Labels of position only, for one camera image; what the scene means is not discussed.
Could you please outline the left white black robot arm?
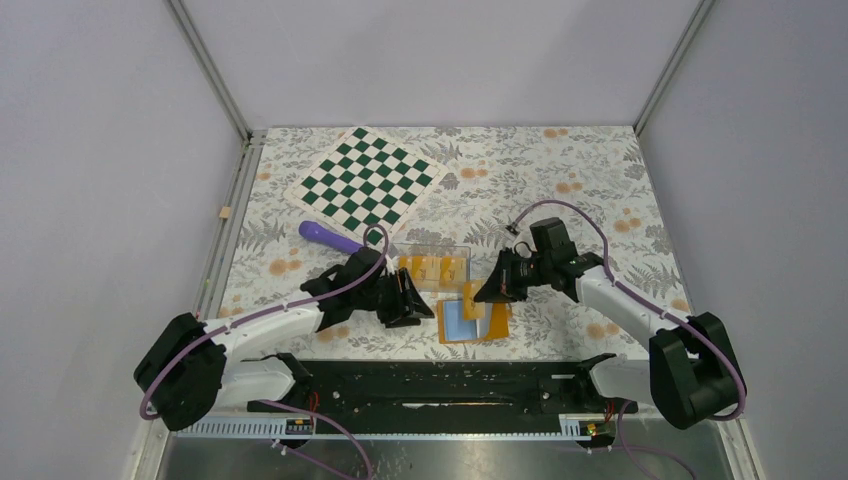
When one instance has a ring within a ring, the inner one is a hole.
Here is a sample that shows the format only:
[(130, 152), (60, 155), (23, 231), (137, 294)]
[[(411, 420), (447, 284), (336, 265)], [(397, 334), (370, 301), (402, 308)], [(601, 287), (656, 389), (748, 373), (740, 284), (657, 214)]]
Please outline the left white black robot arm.
[(435, 316), (407, 269), (362, 247), (274, 306), (205, 321), (191, 313), (174, 317), (133, 372), (143, 392), (139, 414), (179, 431), (213, 410), (253, 401), (299, 410), (309, 401), (308, 381), (290, 362), (260, 353), (325, 331), (356, 312), (373, 314), (386, 328), (418, 326)]

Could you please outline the clear plastic card box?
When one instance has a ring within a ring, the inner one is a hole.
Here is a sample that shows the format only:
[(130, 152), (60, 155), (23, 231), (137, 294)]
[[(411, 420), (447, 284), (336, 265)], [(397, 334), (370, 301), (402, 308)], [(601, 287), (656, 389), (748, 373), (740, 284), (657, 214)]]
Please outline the clear plastic card box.
[(463, 245), (395, 243), (399, 268), (419, 291), (461, 293), (471, 277), (471, 248)]

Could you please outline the orange card holder wallet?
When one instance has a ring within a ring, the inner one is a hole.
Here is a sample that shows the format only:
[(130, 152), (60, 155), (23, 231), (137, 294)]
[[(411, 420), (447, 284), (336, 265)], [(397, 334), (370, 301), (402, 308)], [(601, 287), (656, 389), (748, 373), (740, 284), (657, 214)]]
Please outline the orange card holder wallet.
[(486, 304), (479, 319), (465, 319), (461, 300), (439, 300), (436, 318), (441, 344), (480, 343), (509, 336), (512, 310), (508, 304)]

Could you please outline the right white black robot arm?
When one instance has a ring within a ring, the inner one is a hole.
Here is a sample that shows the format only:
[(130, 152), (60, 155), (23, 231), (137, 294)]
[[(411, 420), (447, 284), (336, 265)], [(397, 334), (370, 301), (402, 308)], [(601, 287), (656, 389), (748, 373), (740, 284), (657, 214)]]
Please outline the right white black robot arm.
[(611, 400), (650, 404), (684, 430), (742, 406), (745, 384), (719, 318), (711, 313), (682, 318), (612, 280), (604, 259), (579, 253), (557, 218), (533, 223), (530, 233), (530, 253), (502, 249), (475, 302), (523, 302), (529, 288), (549, 286), (612, 320), (648, 354), (645, 360), (602, 354), (580, 362), (573, 386), (579, 407), (597, 412)]

